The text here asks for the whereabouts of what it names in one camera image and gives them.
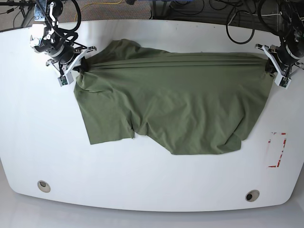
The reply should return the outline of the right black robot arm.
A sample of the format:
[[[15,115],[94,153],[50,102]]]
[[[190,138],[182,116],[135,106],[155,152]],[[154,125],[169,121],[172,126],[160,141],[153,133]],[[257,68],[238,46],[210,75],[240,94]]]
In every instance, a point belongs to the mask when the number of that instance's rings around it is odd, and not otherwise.
[[[34,21],[31,26],[30,46],[36,53],[50,57],[46,66],[52,67],[58,75],[60,86],[71,84],[72,71],[86,71],[85,55],[96,51],[96,47],[87,47],[77,43],[81,25],[81,10],[78,3],[72,3],[76,9],[77,23],[72,29],[59,27],[58,18],[63,11],[60,0],[37,0],[34,8]]]

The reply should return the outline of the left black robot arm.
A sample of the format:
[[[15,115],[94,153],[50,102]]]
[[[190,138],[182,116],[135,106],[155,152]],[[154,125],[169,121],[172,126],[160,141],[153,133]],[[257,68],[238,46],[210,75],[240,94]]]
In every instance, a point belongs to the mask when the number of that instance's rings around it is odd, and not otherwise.
[[[302,0],[280,0],[279,14],[283,18],[284,29],[275,31],[266,24],[261,15],[265,1],[261,0],[257,7],[257,16],[260,23],[273,35],[280,39],[280,46],[266,46],[256,44],[268,57],[266,71],[274,74],[275,84],[287,89],[291,84],[292,76],[304,64],[300,60],[304,57],[304,2]]]

